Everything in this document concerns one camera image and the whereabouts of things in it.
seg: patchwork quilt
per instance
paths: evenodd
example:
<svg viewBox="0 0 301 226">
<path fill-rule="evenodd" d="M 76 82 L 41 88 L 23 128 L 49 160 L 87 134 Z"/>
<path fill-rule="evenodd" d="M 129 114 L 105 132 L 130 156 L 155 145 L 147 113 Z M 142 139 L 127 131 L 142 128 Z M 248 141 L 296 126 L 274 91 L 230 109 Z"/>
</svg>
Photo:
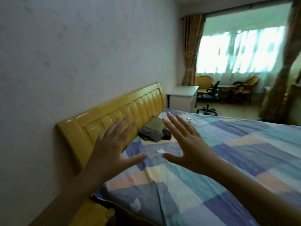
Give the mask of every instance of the patchwork quilt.
<svg viewBox="0 0 301 226">
<path fill-rule="evenodd" d="M 301 127 L 179 114 L 198 130 L 223 160 L 301 209 Z M 147 153 L 148 158 L 106 182 L 95 194 L 154 225 L 258 225 L 222 185 L 162 158 L 183 154 L 177 141 L 158 143 L 137 137 L 124 157 Z"/>
</svg>

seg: green cloth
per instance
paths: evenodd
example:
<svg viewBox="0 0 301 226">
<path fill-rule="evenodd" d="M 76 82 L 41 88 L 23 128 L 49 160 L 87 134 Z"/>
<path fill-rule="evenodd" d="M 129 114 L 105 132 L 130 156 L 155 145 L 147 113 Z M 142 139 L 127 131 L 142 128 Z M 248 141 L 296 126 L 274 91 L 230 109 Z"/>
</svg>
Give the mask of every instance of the green cloth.
<svg viewBox="0 0 301 226">
<path fill-rule="evenodd" d="M 143 127 L 138 129 L 138 132 L 150 137 L 156 142 L 159 142 L 163 136 L 163 129 L 165 128 L 165 125 L 163 124 L 163 121 L 161 118 L 158 117 L 152 117 L 150 121 L 148 121 Z"/>
</svg>

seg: yellow wooden headboard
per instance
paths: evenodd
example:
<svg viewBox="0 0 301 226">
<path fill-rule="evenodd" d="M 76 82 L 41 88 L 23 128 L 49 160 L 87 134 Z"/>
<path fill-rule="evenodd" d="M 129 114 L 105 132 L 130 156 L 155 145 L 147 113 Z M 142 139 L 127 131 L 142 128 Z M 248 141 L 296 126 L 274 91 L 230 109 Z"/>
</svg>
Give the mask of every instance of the yellow wooden headboard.
<svg viewBox="0 0 301 226">
<path fill-rule="evenodd" d="M 137 127 L 131 133 L 124 148 L 137 137 L 137 129 L 158 116 L 165 109 L 165 98 L 160 83 L 156 83 L 104 104 L 96 106 L 77 116 L 57 124 L 71 146 L 76 159 L 83 169 L 92 153 L 98 135 L 117 118 L 130 115 L 129 124 L 137 119 Z"/>
</svg>

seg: sheer curtain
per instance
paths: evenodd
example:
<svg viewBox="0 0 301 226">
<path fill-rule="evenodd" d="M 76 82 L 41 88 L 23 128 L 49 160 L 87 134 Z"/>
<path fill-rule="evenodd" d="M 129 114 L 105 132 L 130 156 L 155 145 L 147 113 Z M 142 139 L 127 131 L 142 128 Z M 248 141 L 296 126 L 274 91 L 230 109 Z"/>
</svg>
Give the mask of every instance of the sheer curtain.
<svg viewBox="0 0 301 226">
<path fill-rule="evenodd" d="M 207 31 L 205 25 L 197 58 L 196 76 L 211 76 L 215 82 L 220 80 L 220 84 L 233 84 L 236 81 L 246 81 L 252 76 L 259 76 L 260 81 L 255 89 L 257 93 L 262 92 L 265 86 L 272 86 L 282 65 L 285 20 L 290 7 L 286 5 L 287 13 L 282 17 L 284 20 L 277 18 L 276 23 L 266 20 L 277 13 L 272 8 L 268 11 L 270 15 L 263 10 L 255 10 L 253 13 L 249 11 L 241 16 L 235 13 L 232 14 L 232 19 L 235 20 L 230 20 L 230 16 L 227 16 L 230 22 L 221 20 L 226 16 L 216 17 L 216 22 L 220 23 L 217 32 L 212 30 L 219 26 L 217 23 L 211 23 Z M 260 13 L 266 23 L 260 21 Z M 250 21 L 248 18 L 252 14 L 254 18 Z M 222 23 L 228 23 L 229 26 L 222 26 Z"/>
</svg>

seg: window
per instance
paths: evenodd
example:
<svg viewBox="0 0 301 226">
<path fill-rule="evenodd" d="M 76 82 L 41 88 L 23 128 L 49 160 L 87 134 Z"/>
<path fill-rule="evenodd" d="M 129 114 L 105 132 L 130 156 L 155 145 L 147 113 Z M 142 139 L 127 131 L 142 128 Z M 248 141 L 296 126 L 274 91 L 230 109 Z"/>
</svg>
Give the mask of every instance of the window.
<svg viewBox="0 0 301 226">
<path fill-rule="evenodd" d="M 203 36 L 197 73 L 271 72 L 285 26 Z"/>
</svg>

